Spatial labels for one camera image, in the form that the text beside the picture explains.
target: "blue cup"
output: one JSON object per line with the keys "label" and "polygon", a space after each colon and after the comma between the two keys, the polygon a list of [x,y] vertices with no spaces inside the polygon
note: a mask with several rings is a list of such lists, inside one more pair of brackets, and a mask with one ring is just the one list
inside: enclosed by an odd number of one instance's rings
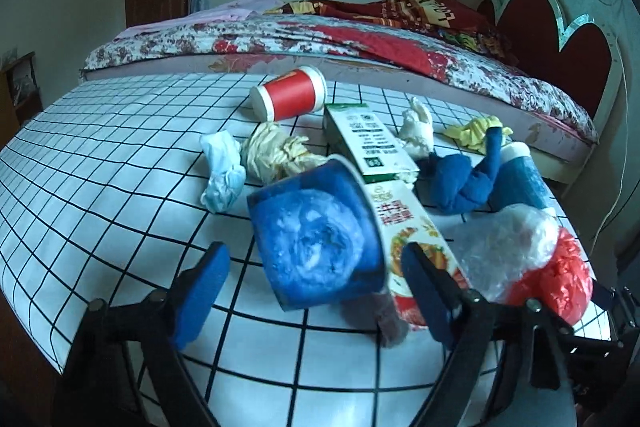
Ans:
{"label": "blue cup", "polygon": [[247,197],[264,272],[283,310],[382,290],[386,264],[364,183],[342,156]]}
{"label": "blue cup", "polygon": [[500,170],[489,206],[494,212],[515,203],[524,203],[556,217],[551,191],[540,176],[526,143],[512,142],[500,150]]}

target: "qr code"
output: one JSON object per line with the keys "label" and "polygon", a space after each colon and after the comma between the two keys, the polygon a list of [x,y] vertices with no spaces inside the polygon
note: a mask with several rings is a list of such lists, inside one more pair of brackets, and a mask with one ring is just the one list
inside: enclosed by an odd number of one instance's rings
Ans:
{"label": "qr code", "polygon": [[367,166],[369,167],[382,167],[383,163],[382,161],[380,161],[380,158],[378,157],[373,157],[373,158],[364,158],[364,161],[366,161]]}

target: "food box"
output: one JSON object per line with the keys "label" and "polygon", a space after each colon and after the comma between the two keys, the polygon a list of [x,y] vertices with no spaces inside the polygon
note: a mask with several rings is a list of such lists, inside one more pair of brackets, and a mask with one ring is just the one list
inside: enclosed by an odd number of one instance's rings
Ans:
{"label": "food box", "polygon": [[402,180],[413,186],[418,166],[366,103],[329,103],[322,127],[330,146],[353,163],[365,183]]}
{"label": "food box", "polygon": [[372,183],[366,187],[382,222],[382,236],[389,266],[388,288],[396,310],[412,329],[425,328],[427,324],[400,266],[400,255],[405,245],[414,241],[418,243],[435,267],[445,269],[460,287],[468,287],[466,280],[447,241],[404,183],[394,180]]}

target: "red paper cup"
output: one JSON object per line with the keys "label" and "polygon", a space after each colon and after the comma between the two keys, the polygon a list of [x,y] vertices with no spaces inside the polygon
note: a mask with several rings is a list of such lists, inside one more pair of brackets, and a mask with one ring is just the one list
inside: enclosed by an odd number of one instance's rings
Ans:
{"label": "red paper cup", "polygon": [[300,66],[251,89],[251,103],[260,121],[287,120],[324,105],[326,82],[313,66]]}

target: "yellow crumpled plastic bag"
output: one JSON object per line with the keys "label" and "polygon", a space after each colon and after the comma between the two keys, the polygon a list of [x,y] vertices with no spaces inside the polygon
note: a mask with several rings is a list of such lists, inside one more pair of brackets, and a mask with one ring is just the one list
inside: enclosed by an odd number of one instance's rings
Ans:
{"label": "yellow crumpled plastic bag", "polygon": [[506,137],[513,134],[509,127],[504,127],[497,116],[479,116],[466,125],[450,125],[444,131],[444,136],[453,138],[462,147],[467,147],[481,154],[486,154],[484,135],[489,127],[502,127],[502,145]]}
{"label": "yellow crumpled plastic bag", "polygon": [[303,145],[306,136],[289,136],[274,122],[261,123],[240,148],[240,164],[265,185],[326,162]]}

